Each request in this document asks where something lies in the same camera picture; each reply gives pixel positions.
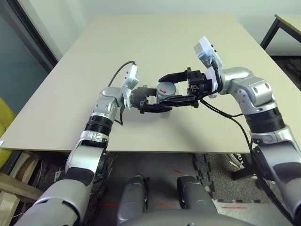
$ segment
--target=table surface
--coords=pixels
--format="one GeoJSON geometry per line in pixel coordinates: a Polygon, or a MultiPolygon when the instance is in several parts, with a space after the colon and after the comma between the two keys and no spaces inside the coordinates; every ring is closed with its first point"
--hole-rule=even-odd
{"type": "Polygon", "coordinates": [[[301,34],[301,14],[275,14],[275,17],[301,34]]]}
{"type": "MultiPolygon", "coordinates": [[[[168,73],[205,72],[193,46],[206,36],[223,61],[223,68],[246,67],[273,88],[286,124],[301,144],[301,92],[229,14],[98,16],[59,61],[17,115],[1,147],[70,151],[85,127],[101,89],[128,60],[138,65],[140,83],[156,87],[168,73]]],[[[113,86],[122,83],[125,70],[113,86]]],[[[187,83],[177,84],[185,94],[187,83]]],[[[221,110],[240,113],[230,95],[206,100],[221,110]]],[[[246,131],[243,116],[238,118],[246,131]]],[[[109,151],[247,153],[240,128],[203,105],[173,108],[161,114],[125,110],[124,126],[113,125],[109,151]]]]}

